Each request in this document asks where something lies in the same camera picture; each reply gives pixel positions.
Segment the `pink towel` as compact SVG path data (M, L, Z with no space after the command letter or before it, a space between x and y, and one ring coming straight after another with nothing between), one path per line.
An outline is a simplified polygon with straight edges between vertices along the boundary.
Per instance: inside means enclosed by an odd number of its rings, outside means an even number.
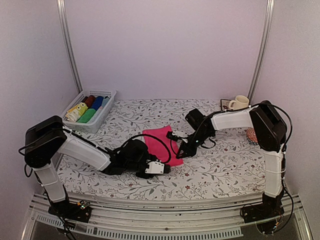
M175 153L178 151L178 145L174 141L172 141L170 144L170 139L167 138L167 133L171 131L172 128L167 125L157 129L145 129L142 131L142 133L160 139L167 146L171 154L170 161L167 164L169 164L171 167L176 167L182 165L184 160L182 158L176 158ZM150 154L155 155L159 160L161 160L162 163L168 160L169 153L162 143L149 136L144 136L143 138Z

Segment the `green and cream patterned towel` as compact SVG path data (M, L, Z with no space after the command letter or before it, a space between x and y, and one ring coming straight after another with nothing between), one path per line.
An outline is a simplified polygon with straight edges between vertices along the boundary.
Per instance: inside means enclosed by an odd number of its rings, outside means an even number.
M88 106L84 102L80 102L75 107L69 109L65 114L65 117L70 122L77 122L81 116L86 112Z

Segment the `right robot arm white sleeve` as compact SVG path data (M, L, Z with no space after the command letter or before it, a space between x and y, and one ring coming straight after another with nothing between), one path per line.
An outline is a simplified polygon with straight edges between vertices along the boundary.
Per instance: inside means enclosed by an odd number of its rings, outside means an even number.
M216 133L226 129L253 128L265 162L265 188L262 202L244 206L240 214L246 223L284 214L282 197L285 187L287 143L293 126L287 125L282 115L286 112L268 100L238 110L221 110L203 115L197 108L185 117L194 132Z

